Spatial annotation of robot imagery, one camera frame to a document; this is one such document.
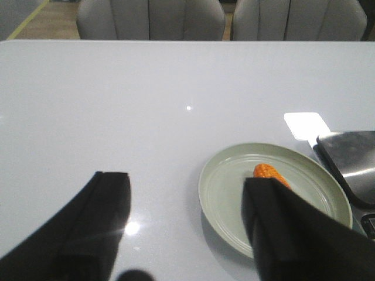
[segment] ceramic plate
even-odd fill
[[[343,225],[352,227],[352,209],[337,181],[310,158],[266,143],[244,143],[213,156],[199,179],[199,200],[215,231],[233,248],[253,257],[241,219],[241,196],[246,177],[259,163],[273,165],[292,190]]]

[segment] chair back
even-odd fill
[[[367,18],[357,0],[238,0],[232,40],[360,40]]]
[[[81,39],[221,40],[224,10],[218,0],[82,0]]]

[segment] floor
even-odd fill
[[[49,2],[15,37],[16,39],[79,39],[76,14],[79,3]],[[224,4],[226,28],[223,40],[230,39],[234,4]]]

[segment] chair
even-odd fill
[[[82,0],[81,39],[221,40],[225,15],[218,0]]]
[[[357,0],[238,0],[231,39],[357,41],[366,22]]]

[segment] glossy table surface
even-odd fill
[[[201,169],[244,142],[315,159],[289,112],[317,112],[331,131],[373,130],[374,81],[365,42],[2,42],[0,255],[95,171],[128,172],[133,228],[111,280],[131,268],[159,281],[258,280],[205,219]]]

